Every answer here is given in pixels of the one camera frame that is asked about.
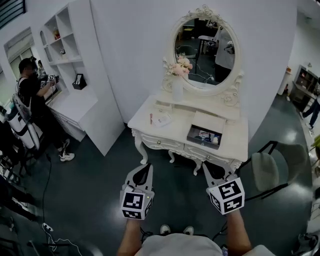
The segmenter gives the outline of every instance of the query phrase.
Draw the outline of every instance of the white dressing table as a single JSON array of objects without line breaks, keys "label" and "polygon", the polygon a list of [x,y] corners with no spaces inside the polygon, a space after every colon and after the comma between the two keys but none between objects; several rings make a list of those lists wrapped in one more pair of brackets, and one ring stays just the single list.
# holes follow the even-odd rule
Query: white dressing table
[{"label": "white dressing table", "polygon": [[[192,81],[190,75],[187,78],[181,78],[183,98],[176,101],[173,100],[175,85],[172,75],[166,72],[161,90],[156,95],[149,96],[128,123],[128,127],[132,129],[135,146],[143,157],[141,164],[148,161],[145,144],[150,149],[168,150],[171,157],[170,163],[175,161],[174,154],[194,160],[195,176],[204,161],[211,163],[221,161],[235,171],[248,158],[248,120],[241,117],[238,99],[239,86],[244,75],[241,70],[241,48],[229,24],[206,5],[194,12],[189,12],[173,27],[168,40],[167,54],[163,59],[164,67],[168,71],[168,63],[177,63],[175,43],[183,24],[198,18],[217,22],[229,33],[234,44],[235,58],[233,69],[228,77],[222,83],[211,87],[209,84],[199,86],[199,82]],[[187,140],[196,111],[225,120],[218,149]],[[169,112],[171,123],[162,127],[156,127],[151,123],[150,114],[164,112]]]}]

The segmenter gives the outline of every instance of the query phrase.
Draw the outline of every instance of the box lid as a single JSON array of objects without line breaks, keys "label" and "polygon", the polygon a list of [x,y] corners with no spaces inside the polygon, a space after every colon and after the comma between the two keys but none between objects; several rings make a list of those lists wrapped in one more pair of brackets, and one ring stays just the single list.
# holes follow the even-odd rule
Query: box lid
[{"label": "box lid", "polygon": [[208,129],[210,131],[222,134],[226,120],[210,114],[197,111],[192,120],[194,126]]}]

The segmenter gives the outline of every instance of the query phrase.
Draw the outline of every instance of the black railing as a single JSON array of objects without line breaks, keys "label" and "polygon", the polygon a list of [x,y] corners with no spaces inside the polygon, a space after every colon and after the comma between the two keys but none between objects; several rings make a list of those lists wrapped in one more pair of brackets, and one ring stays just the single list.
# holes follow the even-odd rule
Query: black railing
[{"label": "black railing", "polygon": [[25,0],[5,0],[0,3],[0,29],[21,14],[26,13]]}]

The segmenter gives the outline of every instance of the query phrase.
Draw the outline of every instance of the blue jeans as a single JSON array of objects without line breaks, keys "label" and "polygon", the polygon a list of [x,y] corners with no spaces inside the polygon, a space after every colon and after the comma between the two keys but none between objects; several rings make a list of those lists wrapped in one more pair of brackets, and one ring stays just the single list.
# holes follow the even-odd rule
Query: blue jeans
[{"label": "blue jeans", "polygon": [[313,128],[314,127],[314,124],[318,118],[318,114],[319,114],[319,111],[320,111],[320,104],[318,103],[318,101],[315,99],[314,100],[314,103],[311,105],[311,107],[309,108],[308,111],[304,112],[302,114],[302,116],[304,118],[306,118],[307,116],[311,115],[312,114],[312,117],[311,117],[311,120],[310,120],[310,126]]}]

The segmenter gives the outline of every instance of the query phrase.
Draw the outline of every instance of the ornate mirror frame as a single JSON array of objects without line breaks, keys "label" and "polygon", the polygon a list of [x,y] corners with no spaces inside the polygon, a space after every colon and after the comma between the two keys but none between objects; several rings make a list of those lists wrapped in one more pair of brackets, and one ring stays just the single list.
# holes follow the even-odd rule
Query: ornate mirror frame
[{"label": "ornate mirror frame", "polygon": [[[165,69],[168,69],[169,64],[176,63],[175,43],[178,32],[183,24],[197,18],[217,22],[218,24],[222,25],[223,28],[230,34],[235,51],[234,66],[227,79],[213,88],[197,88],[186,79],[182,79],[183,87],[191,93],[202,96],[217,95],[228,90],[227,94],[231,97],[229,99],[224,98],[224,103],[227,106],[234,106],[238,102],[239,85],[241,84],[242,77],[244,75],[244,72],[241,70],[241,47],[239,44],[239,40],[231,26],[226,21],[224,21],[219,14],[211,10],[207,5],[203,5],[202,8],[197,8],[195,11],[189,11],[187,15],[183,16],[175,23],[168,39],[167,53],[163,58],[163,66]],[[168,92],[172,91],[172,80],[170,76],[164,76],[162,87]]]}]

